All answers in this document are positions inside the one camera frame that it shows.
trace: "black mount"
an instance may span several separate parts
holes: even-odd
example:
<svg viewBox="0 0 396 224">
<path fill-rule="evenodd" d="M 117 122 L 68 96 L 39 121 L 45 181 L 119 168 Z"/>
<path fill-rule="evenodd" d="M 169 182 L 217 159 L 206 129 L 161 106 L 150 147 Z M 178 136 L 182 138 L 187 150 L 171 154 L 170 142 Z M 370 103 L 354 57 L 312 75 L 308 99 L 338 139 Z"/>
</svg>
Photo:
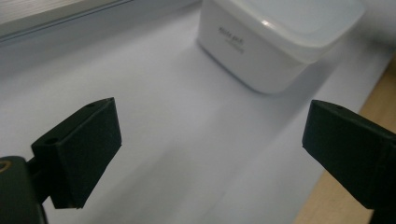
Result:
<svg viewBox="0 0 396 224">
<path fill-rule="evenodd" d="M 82 107 L 32 144 L 35 156 L 0 158 L 0 223 L 47 223 L 42 203 L 82 208 L 121 146 L 114 98 Z"/>
</svg>

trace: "screw hole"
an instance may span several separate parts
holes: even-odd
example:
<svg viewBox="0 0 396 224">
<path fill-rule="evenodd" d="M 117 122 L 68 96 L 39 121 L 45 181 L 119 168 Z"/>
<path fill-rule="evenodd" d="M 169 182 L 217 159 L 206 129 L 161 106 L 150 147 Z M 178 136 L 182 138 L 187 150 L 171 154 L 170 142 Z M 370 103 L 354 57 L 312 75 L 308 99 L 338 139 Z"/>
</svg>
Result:
<svg viewBox="0 0 396 224">
<path fill-rule="evenodd" d="M 45 143 L 47 144 L 47 145 L 53 145 L 53 144 L 55 144 L 55 143 L 57 143 L 58 142 L 58 138 L 50 138 L 49 140 L 47 140 Z"/>
<path fill-rule="evenodd" d="M 4 172 L 11 166 L 11 161 L 0 161 L 0 173 Z"/>
</svg>

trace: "container lid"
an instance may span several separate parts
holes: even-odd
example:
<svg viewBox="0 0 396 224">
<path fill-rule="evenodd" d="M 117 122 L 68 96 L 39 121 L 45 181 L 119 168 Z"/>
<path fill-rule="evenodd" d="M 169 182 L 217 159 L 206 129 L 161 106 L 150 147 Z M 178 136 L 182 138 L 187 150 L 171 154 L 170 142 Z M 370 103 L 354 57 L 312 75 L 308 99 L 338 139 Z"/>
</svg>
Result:
<svg viewBox="0 0 396 224">
<path fill-rule="evenodd" d="M 257 35 L 312 63 L 363 15 L 358 0 L 214 0 Z"/>
</svg>

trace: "white plastic box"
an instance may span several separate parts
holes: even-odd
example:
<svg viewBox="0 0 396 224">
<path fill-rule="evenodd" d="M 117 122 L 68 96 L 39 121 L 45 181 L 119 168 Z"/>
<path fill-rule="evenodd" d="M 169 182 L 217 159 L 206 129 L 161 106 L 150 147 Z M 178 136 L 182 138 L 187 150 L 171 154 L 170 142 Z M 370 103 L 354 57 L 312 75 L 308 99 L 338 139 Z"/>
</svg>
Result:
<svg viewBox="0 0 396 224">
<path fill-rule="evenodd" d="M 256 91 L 285 90 L 364 13 L 358 0 L 204 0 L 198 40 Z"/>
</svg>

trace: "wooden surface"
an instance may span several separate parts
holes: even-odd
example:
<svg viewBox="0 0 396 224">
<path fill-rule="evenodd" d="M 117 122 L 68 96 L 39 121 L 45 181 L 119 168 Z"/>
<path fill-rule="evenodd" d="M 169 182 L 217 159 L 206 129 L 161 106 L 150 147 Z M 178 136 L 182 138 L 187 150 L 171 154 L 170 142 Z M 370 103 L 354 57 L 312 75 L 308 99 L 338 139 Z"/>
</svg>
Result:
<svg viewBox="0 0 396 224">
<path fill-rule="evenodd" d="M 396 133 L 396 56 L 360 114 Z M 372 213 L 325 171 L 294 224 L 367 224 Z"/>
<path fill-rule="evenodd" d="M 119 0 L 0 0 L 0 36 L 116 2 Z"/>
</svg>

